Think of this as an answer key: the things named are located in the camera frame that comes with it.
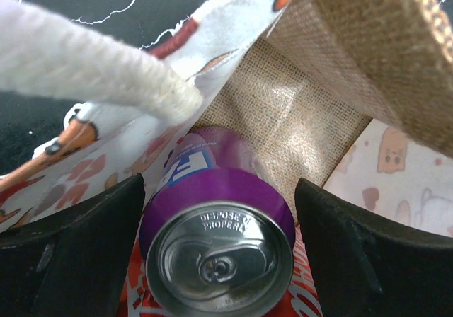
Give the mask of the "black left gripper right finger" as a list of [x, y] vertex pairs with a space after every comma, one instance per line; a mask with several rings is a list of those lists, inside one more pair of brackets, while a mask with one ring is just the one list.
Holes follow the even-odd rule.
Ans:
[[451, 316], [452, 239], [350, 204], [307, 179], [294, 200], [324, 316]]

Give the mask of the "brown canvas bag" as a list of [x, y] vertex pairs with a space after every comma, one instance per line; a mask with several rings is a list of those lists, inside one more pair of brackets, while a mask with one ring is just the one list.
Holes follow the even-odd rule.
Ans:
[[324, 316], [300, 179], [452, 239], [452, 0], [1, 0], [1, 233], [141, 175], [114, 316], [173, 316], [139, 230], [204, 127], [243, 137], [293, 216], [292, 278], [263, 316]]

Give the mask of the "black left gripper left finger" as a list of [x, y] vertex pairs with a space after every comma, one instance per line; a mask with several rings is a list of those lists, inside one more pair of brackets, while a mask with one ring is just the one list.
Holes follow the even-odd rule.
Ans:
[[136, 175], [1, 233], [2, 316], [114, 316], [144, 205]]

